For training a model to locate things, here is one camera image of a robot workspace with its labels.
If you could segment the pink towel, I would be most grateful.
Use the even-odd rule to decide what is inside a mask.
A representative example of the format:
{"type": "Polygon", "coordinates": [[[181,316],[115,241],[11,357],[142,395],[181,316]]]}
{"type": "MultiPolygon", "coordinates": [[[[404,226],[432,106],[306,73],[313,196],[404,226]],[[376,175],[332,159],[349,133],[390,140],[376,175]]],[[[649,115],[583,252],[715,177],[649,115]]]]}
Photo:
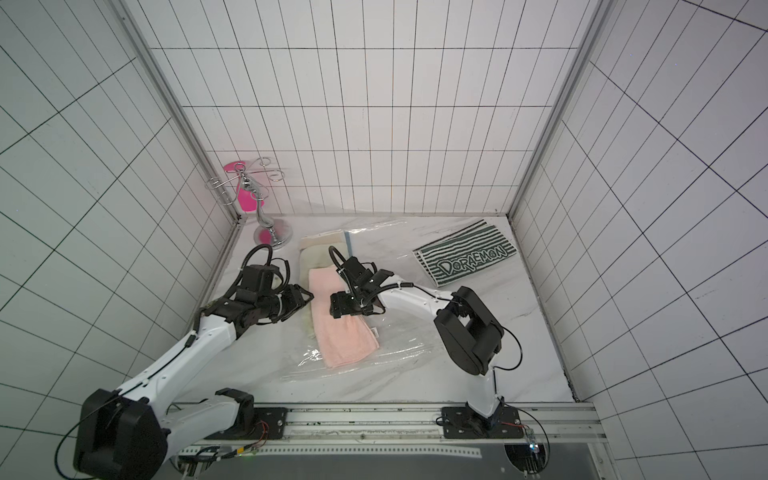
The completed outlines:
{"type": "MultiPolygon", "coordinates": [[[[346,290],[337,273],[336,276],[333,287],[327,283],[331,295],[346,290]]],[[[379,343],[373,332],[359,316],[328,318],[322,323],[316,323],[315,326],[319,351],[327,368],[335,369],[352,365],[379,349],[379,343]]]]}

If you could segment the light green towel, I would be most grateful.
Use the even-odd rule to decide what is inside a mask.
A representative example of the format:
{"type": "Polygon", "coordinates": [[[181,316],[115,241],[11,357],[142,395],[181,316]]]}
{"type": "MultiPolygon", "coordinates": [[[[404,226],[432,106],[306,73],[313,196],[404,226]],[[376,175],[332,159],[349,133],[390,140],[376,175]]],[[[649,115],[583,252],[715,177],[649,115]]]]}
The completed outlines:
{"type": "Polygon", "coordinates": [[[331,290],[337,278],[334,264],[328,252],[329,245],[313,245],[303,249],[299,255],[299,285],[308,290],[314,298],[300,312],[305,332],[312,340],[316,338],[316,323],[333,319],[329,313],[331,290]]]}

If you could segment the clear plastic vacuum bag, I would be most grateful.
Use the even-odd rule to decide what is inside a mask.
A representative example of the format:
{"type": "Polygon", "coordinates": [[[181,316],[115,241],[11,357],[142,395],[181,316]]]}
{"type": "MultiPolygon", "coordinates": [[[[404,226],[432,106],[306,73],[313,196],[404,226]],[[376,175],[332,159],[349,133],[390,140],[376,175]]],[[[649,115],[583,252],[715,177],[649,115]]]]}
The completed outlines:
{"type": "MultiPolygon", "coordinates": [[[[298,283],[302,251],[299,250],[299,240],[308,235],[345,230],[350,236],[352,253],[346,256],[341,252],[344,256],[355,256],[362,263],[373,262],[379,269],[392,271],[407,281],[433,289],[413,251],[437,234],[435,219],[295,216],[290,222],[297,234],[289,250],[298,261],[298,283]]],[[[280,333],[270,335],[264,342],[265,350],[274,354],[275,363],[264,365],[261,370],[272,380],[283,383],[309,381],[380,365],[405,370],[445,352],[431,322],[391,310],[384,315],[359,316],[376,337],[378,350],[352,365],[330,369],[323,361],[317,339],[310,339],[305,332],[300,312],[280,333]]]]}

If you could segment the blue and cream towel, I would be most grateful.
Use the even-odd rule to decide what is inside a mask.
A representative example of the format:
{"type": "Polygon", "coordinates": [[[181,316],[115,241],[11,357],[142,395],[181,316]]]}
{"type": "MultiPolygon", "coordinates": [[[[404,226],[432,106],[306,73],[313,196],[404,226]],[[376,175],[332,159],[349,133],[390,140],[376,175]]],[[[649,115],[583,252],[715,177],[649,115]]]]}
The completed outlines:
{"type": "Polygon", "coordinates": [[[314,246],[334,245],[340,252],[348,256],[352,253],[349,233],[345,230],[333,230],[314,235],[308,235],[299,240],[299,250],[314,246]]]}

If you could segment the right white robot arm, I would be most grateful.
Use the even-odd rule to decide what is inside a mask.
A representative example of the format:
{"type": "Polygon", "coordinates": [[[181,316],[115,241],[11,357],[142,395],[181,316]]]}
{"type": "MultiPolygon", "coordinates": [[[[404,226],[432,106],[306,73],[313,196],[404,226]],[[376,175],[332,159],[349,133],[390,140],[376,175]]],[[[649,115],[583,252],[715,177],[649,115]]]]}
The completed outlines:
{"type": "Polygon", "coordinates": [[[472,289],[428,289],[372,262],[346,257],[334,246],[328,253],[343,282],[342,289],[330,295],[333,318],[369,317],[393,310],[431,322],[452,362],[480,380],[480,386],[467,397],[467,407],[485,421],[500,414],[503,399],[488,393],[486,384],[491,380],[493,359],[502,349],[505,329],[472,289]]]}

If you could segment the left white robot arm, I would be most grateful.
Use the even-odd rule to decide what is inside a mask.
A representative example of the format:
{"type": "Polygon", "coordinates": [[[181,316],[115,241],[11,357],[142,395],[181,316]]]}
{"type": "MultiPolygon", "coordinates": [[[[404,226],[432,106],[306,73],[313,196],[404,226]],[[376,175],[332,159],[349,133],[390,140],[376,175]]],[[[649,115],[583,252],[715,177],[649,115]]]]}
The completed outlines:
{"type": "Polygon", "coordinates": [[[267,436],[251,394],[223,387],[201,402],[172,410],[181,391],[250,327],[283,322],[313,294],[278,267],[241,268],[225,294],[199,310],[190,332],[147,369],[114,390],[83,402],[74,427],[72,464],[96,479],[150,479],[182,449],[211,435],[267,436]]]}

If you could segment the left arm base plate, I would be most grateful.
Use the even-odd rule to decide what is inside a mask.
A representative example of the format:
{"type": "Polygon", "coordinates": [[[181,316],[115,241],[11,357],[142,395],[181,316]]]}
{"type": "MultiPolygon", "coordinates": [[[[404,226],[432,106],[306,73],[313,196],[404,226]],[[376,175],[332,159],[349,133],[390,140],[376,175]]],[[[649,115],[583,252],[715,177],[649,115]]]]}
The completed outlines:
{"type": "Polygon", "coordinates": [[[248,424],[240,420],[227,430],[213,433],[206,440],[248,441],[280,440],[284,436],[288,409],[284,407],[255,408],[248,424]]]}

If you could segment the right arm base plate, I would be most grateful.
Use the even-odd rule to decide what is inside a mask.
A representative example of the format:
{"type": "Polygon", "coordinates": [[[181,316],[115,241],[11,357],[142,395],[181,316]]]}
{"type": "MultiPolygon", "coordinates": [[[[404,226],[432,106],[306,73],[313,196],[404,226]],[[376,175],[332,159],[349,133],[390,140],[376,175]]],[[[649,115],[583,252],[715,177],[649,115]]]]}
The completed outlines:
{"type": "Polygon", "coordinates": [[[483,417],[468,405],[443,407],[435,423],[443,436],[452,440],[522,439],[525,436],[518,410],[500,404],[489,417],[483,417]]]}

